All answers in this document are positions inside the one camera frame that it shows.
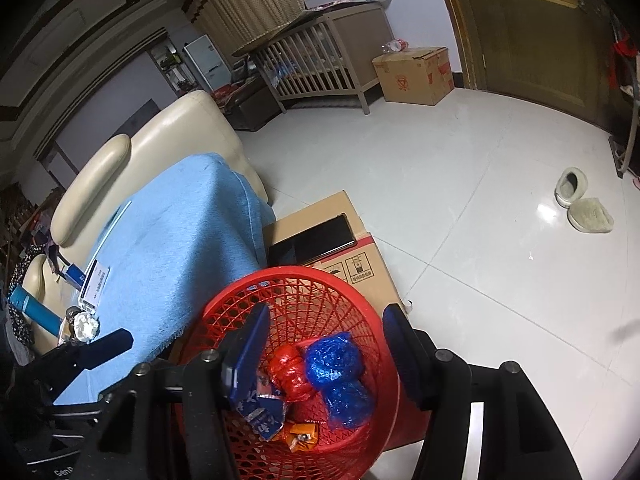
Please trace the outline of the blue white snack wrapper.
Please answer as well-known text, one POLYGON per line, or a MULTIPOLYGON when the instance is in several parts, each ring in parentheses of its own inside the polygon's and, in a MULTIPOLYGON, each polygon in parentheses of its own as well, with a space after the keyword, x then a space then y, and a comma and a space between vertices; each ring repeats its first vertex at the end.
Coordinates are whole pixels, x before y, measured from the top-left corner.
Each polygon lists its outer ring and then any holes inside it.
POLYGON ((284 393, 258 370, 253 385, 235 409, 262 440, 271 441, 282 430, 288 408, 284 393))

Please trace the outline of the white paper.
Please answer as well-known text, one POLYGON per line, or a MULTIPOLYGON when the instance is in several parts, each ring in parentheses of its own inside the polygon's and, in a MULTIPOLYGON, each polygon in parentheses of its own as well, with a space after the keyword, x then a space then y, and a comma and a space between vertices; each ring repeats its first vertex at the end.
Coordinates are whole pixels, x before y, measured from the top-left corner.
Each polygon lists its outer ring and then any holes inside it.
POLYGON ((100 322, 92 313, 80 311, 73 318, 72 329, 78 341, 91 342, 99 335, 100 322))

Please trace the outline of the red plastic bag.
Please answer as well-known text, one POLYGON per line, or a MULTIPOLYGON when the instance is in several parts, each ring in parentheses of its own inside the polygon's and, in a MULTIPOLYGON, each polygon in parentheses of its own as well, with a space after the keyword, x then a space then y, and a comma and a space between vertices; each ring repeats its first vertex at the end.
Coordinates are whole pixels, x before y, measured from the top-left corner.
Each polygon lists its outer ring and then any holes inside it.
POLYGON ((282 344, 273 352, 267 373, 286 403, 306 402, 317 393, 306 376, 303 352, 294 344, 282 344))

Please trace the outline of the orange snack wrapper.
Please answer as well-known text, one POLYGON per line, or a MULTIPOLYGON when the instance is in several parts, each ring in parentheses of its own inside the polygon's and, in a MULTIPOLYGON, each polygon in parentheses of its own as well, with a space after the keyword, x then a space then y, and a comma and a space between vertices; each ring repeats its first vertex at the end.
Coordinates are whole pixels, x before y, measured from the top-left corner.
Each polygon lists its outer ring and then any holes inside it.
POLYGON ((278 438, 292 453, 312 451, 319 442, 320 427, 315 422, 290 422, 287 420, 278 438))

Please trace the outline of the white purple medicine box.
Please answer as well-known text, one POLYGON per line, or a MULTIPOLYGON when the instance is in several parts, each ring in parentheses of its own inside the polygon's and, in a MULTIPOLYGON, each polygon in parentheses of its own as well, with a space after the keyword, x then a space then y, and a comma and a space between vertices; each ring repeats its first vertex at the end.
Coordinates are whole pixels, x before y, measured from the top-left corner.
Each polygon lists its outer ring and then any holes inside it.
POLYGON ((93 260, 79 293, 78 301, 81 307, 91 310, 96 310, 99 307, 110 271, 109 266, 104 266, 98 260, 93 260))

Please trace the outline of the dark blue torn carton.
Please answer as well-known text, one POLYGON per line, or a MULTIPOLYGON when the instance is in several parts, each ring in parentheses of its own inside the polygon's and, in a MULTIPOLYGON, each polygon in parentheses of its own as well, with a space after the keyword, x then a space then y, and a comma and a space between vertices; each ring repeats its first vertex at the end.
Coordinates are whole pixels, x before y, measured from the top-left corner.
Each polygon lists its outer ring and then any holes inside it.
POLYGON ((78 266, 70 264, 63 272, 63 278, 66 282, 69 282, 73 287, 81 290, 85 285, 86 276, 78 266))

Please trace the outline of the blue plastic bag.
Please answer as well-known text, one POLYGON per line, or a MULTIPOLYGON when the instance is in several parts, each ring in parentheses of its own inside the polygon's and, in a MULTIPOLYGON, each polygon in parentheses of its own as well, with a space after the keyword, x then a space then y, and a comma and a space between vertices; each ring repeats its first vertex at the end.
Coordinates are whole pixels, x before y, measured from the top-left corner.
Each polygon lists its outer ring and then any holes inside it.
POLYGON ((349 332, 320 338, 305 351, 305 374, 321 394, 330 423, 346 429, 364 425, 375 400, 363 385, 362 354, 349 332))

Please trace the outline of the blue table cloth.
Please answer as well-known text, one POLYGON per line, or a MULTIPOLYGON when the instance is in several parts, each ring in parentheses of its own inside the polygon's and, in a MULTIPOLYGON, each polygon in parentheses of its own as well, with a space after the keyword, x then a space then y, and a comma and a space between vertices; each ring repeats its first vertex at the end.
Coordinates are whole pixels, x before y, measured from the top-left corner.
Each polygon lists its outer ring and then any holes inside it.
POLYGON ((134 343, 81 372, 57 404, 96 401, 158 358, 218 292, 267 265, 272 208, 214 154, 180 160, 130 197, 96 317, 101 336, 124 328, 134 343))

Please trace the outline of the white thin rod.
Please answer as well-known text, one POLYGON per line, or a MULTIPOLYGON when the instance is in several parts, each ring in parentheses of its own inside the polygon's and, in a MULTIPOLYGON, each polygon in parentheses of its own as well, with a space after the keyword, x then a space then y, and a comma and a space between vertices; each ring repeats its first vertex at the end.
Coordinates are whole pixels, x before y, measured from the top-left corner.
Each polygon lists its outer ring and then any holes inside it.
POLYGON ((90 278, 91 271, 96 263, 102 263, 106 266, 112 264, 112 260, 114 259, 113 252, 118 246, 118 229, 126 218, 133 202, 134 199, 132 197, 122 202, 114 211, 114 214, 111 215, 111 218, 105 223, 93 248, 91 248, 89 252, 89 257, 85 265, 86 278, 90 278))

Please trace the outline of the flat white slipper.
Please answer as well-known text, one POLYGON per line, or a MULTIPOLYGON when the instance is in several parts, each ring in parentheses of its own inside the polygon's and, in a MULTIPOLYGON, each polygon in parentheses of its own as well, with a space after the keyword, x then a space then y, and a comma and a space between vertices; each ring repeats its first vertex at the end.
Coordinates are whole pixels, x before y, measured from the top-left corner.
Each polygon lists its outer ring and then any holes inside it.
POLYGON ((597 197, 581 198, 567 209, 567 219, 574 228, 588 234, 612 231, 614 219, 597 197))

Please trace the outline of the flat cardboard box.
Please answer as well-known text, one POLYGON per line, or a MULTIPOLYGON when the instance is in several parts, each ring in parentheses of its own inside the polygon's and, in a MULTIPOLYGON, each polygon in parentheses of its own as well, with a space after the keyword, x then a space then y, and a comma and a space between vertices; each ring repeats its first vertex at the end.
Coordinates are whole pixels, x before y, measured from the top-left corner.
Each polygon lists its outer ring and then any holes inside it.
POLYGON ((264 229, 267 262, 276 266, 304 266, 331 274, 363 300, 354 306, 331 300, 320 290, 303 296, 319 300, 318 314, 304 314, 296 323, 305 333, 304 347, 318 338, 347 332, 358 347, 363 365, 359 381, 375 400, 378 414, 349 429, 331 416, 320 431, 326 443, 364 436, 374 422, 382 422, 375 437, 384 440, 386 451, 424 438, 430 414, 408 399, 393 363, 385 363, 382 313, 388 304, 401 304, 397 287, 373 236, 364 227, 346 192, 335 193, 264 229))

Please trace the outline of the cream leather sofa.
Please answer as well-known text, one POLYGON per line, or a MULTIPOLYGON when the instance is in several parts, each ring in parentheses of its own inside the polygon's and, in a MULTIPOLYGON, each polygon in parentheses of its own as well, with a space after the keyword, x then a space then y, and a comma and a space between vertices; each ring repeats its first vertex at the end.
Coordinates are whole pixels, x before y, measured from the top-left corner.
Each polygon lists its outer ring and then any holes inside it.
POLYGON ((214 99, 204 91, 191 92, 133 136, 113 136, 80 170, 55 208, 48 258, 40 258, 27 270, 27 289, 60 312, 63 295, 70 288, 54 275, 55 267, 86 264, 102 228, 122 202, 180 160, 204 154, 223 159, 254 195, 268 200, 240 138, 214 99))

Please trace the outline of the upright white slipper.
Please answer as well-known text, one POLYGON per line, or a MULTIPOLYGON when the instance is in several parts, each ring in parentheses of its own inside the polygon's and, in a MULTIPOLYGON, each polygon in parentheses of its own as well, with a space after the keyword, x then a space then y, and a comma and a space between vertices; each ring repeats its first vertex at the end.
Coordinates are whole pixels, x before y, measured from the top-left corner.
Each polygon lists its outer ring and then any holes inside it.
POLYGON ((580 200, 588 188, 588 178, 577 167, 566 168, 554 188, 556 202, 563 208, 570 208, 576 200, 580 200))

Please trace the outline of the white refrigerator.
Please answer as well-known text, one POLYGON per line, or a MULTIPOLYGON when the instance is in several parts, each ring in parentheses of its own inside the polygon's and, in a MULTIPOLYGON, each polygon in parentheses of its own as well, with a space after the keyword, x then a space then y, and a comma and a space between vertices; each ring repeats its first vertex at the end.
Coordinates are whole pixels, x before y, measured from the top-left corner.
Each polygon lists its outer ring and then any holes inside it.
POLYGON ((209 36, 202 35, 183 47, 184 52, 210 91, 216 91, 231 82, 231 72, 209 36))

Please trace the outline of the wooden baby crib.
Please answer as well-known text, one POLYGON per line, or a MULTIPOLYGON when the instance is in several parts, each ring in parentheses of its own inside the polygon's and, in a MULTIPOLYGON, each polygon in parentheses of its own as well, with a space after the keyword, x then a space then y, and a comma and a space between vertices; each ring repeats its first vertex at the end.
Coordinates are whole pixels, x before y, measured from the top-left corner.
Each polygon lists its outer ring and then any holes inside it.
POLYGON ((378 85, 372 60, 394 38, 382 3, 344 1, 307 10, 238 52, 255 63, 280 108, 288 101, 355 98, 370 113, 378 85))

